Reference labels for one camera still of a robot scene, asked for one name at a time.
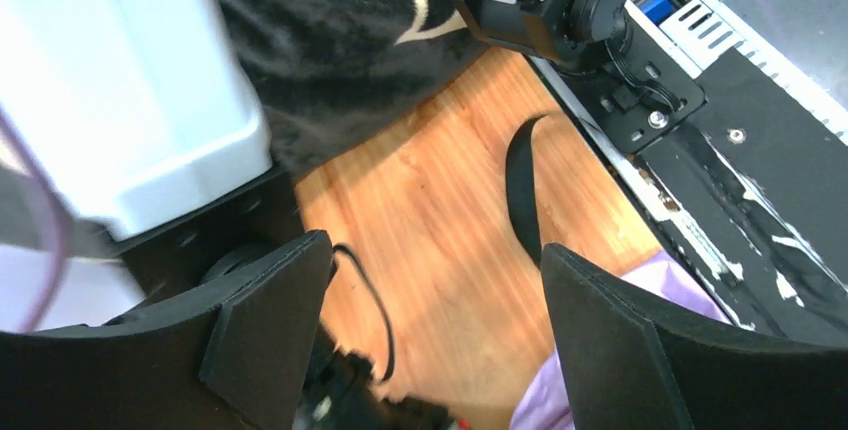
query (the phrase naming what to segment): electronic device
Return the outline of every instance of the electronic device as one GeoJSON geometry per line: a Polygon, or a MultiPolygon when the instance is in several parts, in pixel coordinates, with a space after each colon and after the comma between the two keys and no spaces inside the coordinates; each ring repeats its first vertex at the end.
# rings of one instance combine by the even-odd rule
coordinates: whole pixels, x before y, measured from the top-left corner
{"type": "MultiPolygon", "coordinates": [[[[148,295],[142,305],[102,327],[0,335],[4,428],[289,428],[303,398],[314,419],[330,416],[344,428],[463,428],[438,405],[379,401],[368,389],[367,359],[335,351],[319,311],[338,249],[326,233],[304,232],[291,182],[269,157],[259,103],[227,48],[212,0],[155,0],[155,9],[150,1],[0,0],[6,132],[19,153],[38,155],[40,167],[32,159],[28,163],[42,190],[47,175],[55,185],[57,194],[45,191],[48,207],[62,205],[75,216],[102,222],[148,295]],[[62,110],[51,114],[54,125],[48,126],[33,108],[62,110]]],[[[788,107],[791,99],[744,55],[728,50],[744,42],[719,44],[728,51],[713,61],[694,57],[669,37],[674,19],[657,29],[626,1],[455,3],[476,36],[530,57],[599,156],[636,195],[646,220],[666,243],[688,246],[678,256],[693,271],[709,269],[701,274],[711,271],[727,286],[716,286],[713,296],[731,313],[741,307],[727,304],[723,292],[740,288],[735,267],[706,245],[703,232],[693,230],[692,222],[702,218],[687,214],[673,198],[679,194],[669,190],[672,179],[662,173],[673,165],[658,169],[650,162],[665,157],[654,153],[661,145],[678,145],[683,155],[687,145],[698,142],[690,155],[713,151],[712,166],[696,175],[701,186],[714,189],[711,182],[719,181],[725,191],[735,182],[734,190],[750,196],[754,188],[745,187],[733,172],[736,167],[724,163],[726,152],[716,139],[701,141],[709,131],[698,125],[718,118],[720,123],[713,123],[727,126],[730,117],[721,116],[716,102],[730,108],[750,104],[745,99],[768,99],[788,107]],[[747,89],[728,83],[728,72],[741,72],[747,89]],[[695,130],[687,130],[693,125],[695,130]],[[728,170],[710,173],[720,164],[728,170]]],[[[682,7],[678,12],[692,12],[679,16],[684,26],[686,18],[705,8],[709,16],[698,19],[732,20],[715,0],[670,1],[682,7]]],[[[756,51],[767,49],[758,45],[756,51]]],[[[744,129],[731,127],[742,132],[728,131],[727,143],[721,143],[752,144],[754,135],[744,129]]],[[[726,215],[744,203],[727,205],[728,195],[708,196],[713,206],[725,204],[726,215]]],[[[781,223],[782,213],[770,212],[775,207],[762,199],[758,204],[765,211],[762,219],[781,223]]],[[[712,211],[705,208],[705,214],[712,211]]],[[[723,218],[737,218],[734,225],[742,229],[774,223],[743,217],[723,218]]],[[[61,231],[63,222],[53,223],[61,231]]],[[[772,243],[803,253],[802,238],[782,223],[789,234],[772,243]]],[[[795,268],[798,255],[786,255],[768,242],[760,246],[754,240],[762,236],[758,231],[746,235],[760,262],[795,268]]],[[[562,249],[538,250],[581,428],[739,428],[735,425],[758,422],[766,405],[772,411],[766,422],[819,417],[836,426],[845,423],[839,415],[840,382],[848,366],[846,352],[835,348],[838,339],[796,343],[785,338],[794,335],[768,335],[761,330],[770,327],[759,324],[759,333],[715,329],[605,280],[562,249]],[[628,311],[629,318],[621,318],[628,311]],[[601,321],[608,326],[599,326],[601,321]],[[604,345],[597,331],[565,343],[566,335],[584,327],[616,330],[609,352],[599,355],[605,358],[586,359],[594,354],[587,345],[604,345]],[[665,338],[669,335],[677,339],[665,338]],[[633,355],[644,358],[613,358],[624,348],[639,349],[633,355]],[[687,373],[681,362],[692,355],[712,367],[687,373]],[[633,365],[625,368],[624,362],[633,365]],[[724,397],[703,395],[699,383],[729,388],[741,378],[716,368],[748,369],[747,386],[737,387],[750,398],[719,408],[724,397]],[[795,380],[763,378],[775,368],[795,380]],[[612,400],[602,386],[588,384],[589,378],[613,374],[634,384],[637,379],[651,383],[638,392],[609,394],[612,400]],[[790,391],[790,384],[800,390],[790,391]],[[762,398],[754,397],[758,391],[762,398]],[[811,395],[828,398],[812,404],[811,395]],[[715,422],[721,425],[709,426],[715,422]]],[[[830,276],[811,253],[805,255],[813,270],[830,276]]],[[[708,285],[708,278],[703,281],[708,285]]],[[[803,304],[796,306],[811,321],[833,324],[827,312],[840,309],[813,306],[810,297],[836,292],[834,283],[798,292],[803,304]]],[[[762,315],[749,306],[750,313],[735,317],[739,327],[762,315]]],[[[830,335],[839,335],[838,330],[830,335]]]]}

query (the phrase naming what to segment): purple cable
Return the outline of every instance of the purple cable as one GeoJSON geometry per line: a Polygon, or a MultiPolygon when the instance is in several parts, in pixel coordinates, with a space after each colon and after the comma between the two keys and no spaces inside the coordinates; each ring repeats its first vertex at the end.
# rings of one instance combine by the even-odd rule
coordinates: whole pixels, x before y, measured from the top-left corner
{"type": "Polygon", "coordinates": [[[7,118],[2,106],[0,106],[0,135],[5,137],[9,146],[12,147],[12,151],[21,160],[30,175],[30,178],[26,179],[32,186],[32,192],[26,192],[30,213],[38,224],[42,245],[50,253],[47,282],[21,325],[20,333],[28,333],[35,331],[44,320],[47,311],[50,310],[56,295],[59,293],[59,288],[62,286],[69,253],[68,214],[56,193],[53,192],[46,172],[35,160],[14,125],[7,118]],[[46,220],[39,224],[38,217],[42,214],[44,214],[46,220]]]}

